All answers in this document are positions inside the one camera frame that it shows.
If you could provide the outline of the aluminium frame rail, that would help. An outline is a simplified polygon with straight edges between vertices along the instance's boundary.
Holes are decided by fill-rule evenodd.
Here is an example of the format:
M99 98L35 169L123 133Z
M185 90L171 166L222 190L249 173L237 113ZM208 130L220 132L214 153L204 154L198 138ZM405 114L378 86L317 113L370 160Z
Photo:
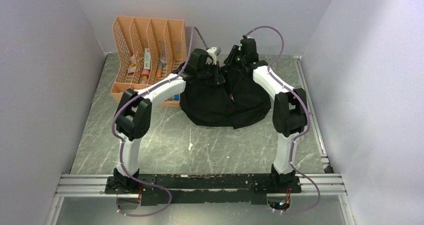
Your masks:
M345 195L345 184L338 173L315 173L300 175L289 184L276 184L270 174L243 173L243 174L144 174L142 179L148 183L146 187L134 189L131 192L123 191L117 185L108 184L112 176L107 174L62 175L57 186L57 197L116 197L137 198L138 194L152 194L155 189L151 184L160 185L170 191L208 191L208 192L235 192L247 190L249 192L268 193L271 196L283 194L287 188L292 195Z

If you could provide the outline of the peach plastic desk organizer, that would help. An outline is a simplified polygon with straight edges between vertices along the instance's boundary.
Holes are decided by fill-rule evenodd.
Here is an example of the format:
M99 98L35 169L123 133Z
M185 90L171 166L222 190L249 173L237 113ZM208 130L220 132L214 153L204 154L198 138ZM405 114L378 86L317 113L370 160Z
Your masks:
M184 20L117 16L112 30L119 70L111 95L117 102L127 89L149 88L187 59Z

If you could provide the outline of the red white staples box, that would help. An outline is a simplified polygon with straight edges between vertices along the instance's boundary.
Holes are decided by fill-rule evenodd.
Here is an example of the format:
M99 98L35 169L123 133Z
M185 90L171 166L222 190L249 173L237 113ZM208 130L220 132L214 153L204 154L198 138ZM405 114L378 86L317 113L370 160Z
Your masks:
M133 74L135 71L136 71L136 64L135 63L130 63L128 65L128 68L127 68L127 73L128 74Z

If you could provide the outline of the pink crayon tube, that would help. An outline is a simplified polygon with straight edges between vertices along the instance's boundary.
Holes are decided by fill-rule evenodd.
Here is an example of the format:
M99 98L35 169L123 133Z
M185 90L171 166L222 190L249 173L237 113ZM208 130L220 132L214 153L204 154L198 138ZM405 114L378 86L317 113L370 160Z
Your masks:
M140 81L139 81L139 83L140 84L143 84L143 85L146 85L148 83L148 81L149 81L149 76L150 76L150 70L149 69L143 69L141 71L141 74L140 74Z

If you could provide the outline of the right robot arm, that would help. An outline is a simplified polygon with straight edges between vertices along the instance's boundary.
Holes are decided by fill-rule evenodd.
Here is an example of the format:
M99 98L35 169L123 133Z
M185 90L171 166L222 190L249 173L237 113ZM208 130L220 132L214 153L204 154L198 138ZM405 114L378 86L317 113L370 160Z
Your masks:
M310 129L305 90L284 82L272 71L270 64L260 60L256 40L251 36L244 35L224 63L228 71L233 69L244 75L270 101L272 124L278 133L277 154L271 173L278 185L294 182L298 174L294 165L298 139Z

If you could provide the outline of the teal stationery box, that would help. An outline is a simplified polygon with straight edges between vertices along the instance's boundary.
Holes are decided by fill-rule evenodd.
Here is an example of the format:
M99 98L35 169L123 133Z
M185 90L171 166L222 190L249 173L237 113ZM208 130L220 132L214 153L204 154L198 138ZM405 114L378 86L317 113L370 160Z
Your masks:
M144 49L143 69L151 70L151 52L149 48Z

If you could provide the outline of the black student backpack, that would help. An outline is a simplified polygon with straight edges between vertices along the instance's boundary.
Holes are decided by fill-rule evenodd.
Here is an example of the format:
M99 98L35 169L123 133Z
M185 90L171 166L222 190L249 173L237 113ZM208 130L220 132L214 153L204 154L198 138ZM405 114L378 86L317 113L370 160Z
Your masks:
M181 109L194 124L205 127L239 129L263 120L271 109L271 98L254 82L254 66L223 66L225 82L219 85L199 76L189 77L180 94Z

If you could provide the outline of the orange marker pen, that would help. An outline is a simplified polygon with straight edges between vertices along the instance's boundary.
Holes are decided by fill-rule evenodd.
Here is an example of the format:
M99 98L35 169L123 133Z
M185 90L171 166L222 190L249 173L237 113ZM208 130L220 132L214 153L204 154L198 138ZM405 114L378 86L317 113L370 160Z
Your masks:
M157 66L157 70L156 70L157 78L161 78L163 76L165 66L166 66L166 60L160 58L158 66Z

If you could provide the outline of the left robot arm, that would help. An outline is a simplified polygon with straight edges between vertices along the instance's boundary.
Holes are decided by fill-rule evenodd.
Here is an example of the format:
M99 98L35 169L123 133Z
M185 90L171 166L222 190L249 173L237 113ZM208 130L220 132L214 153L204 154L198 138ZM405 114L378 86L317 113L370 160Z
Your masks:
M142 137L149 131L153 107L186 89L189 79L195 78L200 69L219 67L219 47L206 50L196 48L188 59L160 82L135 91L127 89L119 102L113 118L112 133L119 139L119 161L113 170L113 177L124 190L131 191L141 181L138 179L138 155Z

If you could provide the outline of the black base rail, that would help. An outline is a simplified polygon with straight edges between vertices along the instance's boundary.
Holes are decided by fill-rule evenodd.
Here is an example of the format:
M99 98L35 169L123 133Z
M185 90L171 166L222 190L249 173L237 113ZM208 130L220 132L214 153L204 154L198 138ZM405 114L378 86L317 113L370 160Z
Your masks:
M141 206L203 203L268 204L270 194L299 194L301 182L295 172L239 174L139 174L138 183L122 175L107 178L104 192L128 198Z

